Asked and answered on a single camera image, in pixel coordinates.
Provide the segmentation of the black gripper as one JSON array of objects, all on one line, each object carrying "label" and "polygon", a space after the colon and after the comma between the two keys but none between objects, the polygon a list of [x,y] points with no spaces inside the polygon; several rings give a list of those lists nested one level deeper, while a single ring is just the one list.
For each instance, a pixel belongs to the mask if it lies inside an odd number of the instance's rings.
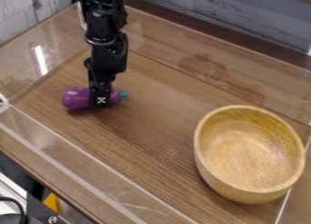
[{"label": "black gripper", "polygon": [[127,70],[128,36],[116,31],[110,35],[86,33],[86,41],[91,45],[91,56],[84,62],[88,69],[90,106],[110,106],[111,83],[119,73]]}]

